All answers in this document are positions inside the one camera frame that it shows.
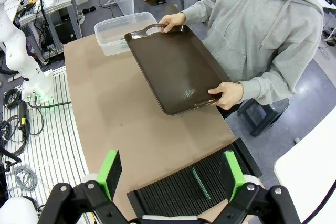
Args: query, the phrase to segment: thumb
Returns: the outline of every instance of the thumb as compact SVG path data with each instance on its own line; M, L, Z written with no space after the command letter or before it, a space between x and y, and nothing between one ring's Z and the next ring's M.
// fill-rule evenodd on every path
M219 85L217 88L215 89L209 89L208 93L209 94L218 94L218 93L222 93L223 92L223 88L222 88L222 84Z
M174 27L173 22L170 22L163 31L165 33L168 33L173 27Z

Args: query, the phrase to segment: aluminum slotted platform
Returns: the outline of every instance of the aluminum slotted platform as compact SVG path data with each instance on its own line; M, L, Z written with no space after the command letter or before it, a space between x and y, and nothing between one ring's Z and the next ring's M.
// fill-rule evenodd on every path
M71 101L66 68L61 67L54 70L54 100L43 105L63 103ZM83 177L89 173L83 150L81 148L77 132L75 117L72 111L72 104L57 106L54 108L40 109L44 117L45 126L41 134L30 135L24 152L19 156L20 164L10 168L6 173L7 186L9 189L16 187L14 170L18 166L26 166L33 170L38 178L37 187L34 191L28 192L15 188L10 192L10 197L29 196L35 199L38 205L46 203L53 186L59 182L69 183L72 187L81 183ZM36 133L41 129L40 114L37 109L28 107L30 131ZM4 120L18 114L18 107L9 110L4 107ZM14 152L20 148L22 143L20 130L16 130L12 141L8 141L5 148Z

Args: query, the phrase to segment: hoodie drawstring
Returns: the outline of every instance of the hoodie drawstring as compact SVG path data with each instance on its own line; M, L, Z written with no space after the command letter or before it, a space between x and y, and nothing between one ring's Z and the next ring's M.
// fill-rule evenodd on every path
M289 5L290 2L292 2L292 1L293 1L293 0L287 0L287 1L285 2L285 4L283 5L283 7L281 8L281 10L280 10L280 12L279 12L277 18L276 18L275 21L273 22L273 24L272 24L270 30L268 31L266 37L265 37L264 40L262 41L261 46L260 46L259 49L262 48L262 46L266 43L266 41L267 41L267 40L269 39L269 37L272 35L273 31L275 30L276 25L278 24L280 18L282 17L282 13L287 9L288 5Z

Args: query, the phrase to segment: hoodie sleeve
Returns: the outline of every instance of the hoodie sleeve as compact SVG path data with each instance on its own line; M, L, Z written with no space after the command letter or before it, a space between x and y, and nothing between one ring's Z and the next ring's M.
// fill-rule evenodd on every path
M185 15L186 24L207 22L215 3L216 0L201 0L186 10L183 10L182 13Z
M266 105L294 95L295 86L318 46L318 42L311 41L283 44L268 72L240 82L244 87L241 102L254 98L259 104Z

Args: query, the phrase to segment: person holding tray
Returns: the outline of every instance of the person holding tray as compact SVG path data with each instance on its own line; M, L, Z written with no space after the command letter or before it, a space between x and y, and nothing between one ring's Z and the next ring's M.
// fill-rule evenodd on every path
M209 90L224 118L244 100L271 104L295 94L295 86L314 57L323 29L317 0L201 0L164 16L169 32L177 25L208 22L203 41L232 82Z

